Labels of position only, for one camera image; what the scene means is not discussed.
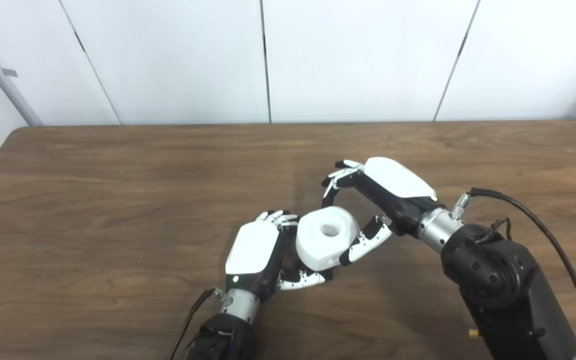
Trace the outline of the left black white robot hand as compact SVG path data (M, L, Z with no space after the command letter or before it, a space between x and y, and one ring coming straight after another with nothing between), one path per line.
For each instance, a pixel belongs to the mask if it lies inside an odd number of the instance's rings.
M226 259L226 291L244 291L259 303L278 291L299 290L332 281L333 269L313 270L302 260L284 266L300 216L266 210L238 230Z

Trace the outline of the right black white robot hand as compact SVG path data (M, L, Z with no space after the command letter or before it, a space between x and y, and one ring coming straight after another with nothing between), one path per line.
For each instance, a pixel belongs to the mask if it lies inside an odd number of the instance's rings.
M419 240L423 219L437 208L445 208L427 182L391 158L371 157L364 163L345 159L334 166L337 171L321 182L326 189L322 208L331 207L341 189L354 188L382 212L374 215L341 253L342 266L361 259L391 235Z

